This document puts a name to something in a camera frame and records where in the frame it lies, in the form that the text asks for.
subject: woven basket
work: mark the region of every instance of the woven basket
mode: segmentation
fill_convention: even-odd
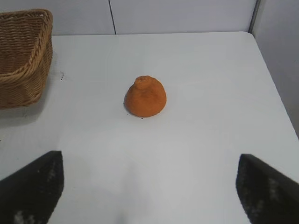
[[[0,109],[40,99],[52,60],[52,23],[44,9],[0,14]]]

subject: white table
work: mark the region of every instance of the white table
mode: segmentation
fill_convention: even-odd
[[[0,112],[0,179],[62,150],[50,224],[247,224],[235,190],[250,153],[299,182],[299,143],[255,39],[244,32],[54,36],[42,100]],[[123,107],[135,78],[167,105]]]

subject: dark speck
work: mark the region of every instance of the dark speck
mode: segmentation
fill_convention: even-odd
[[[61,71],[60,74],[61,74],[61,79],[60,79],[60,81],[61,81],[61,80],[63,80],[63,78],[64,78],[64,72]]]

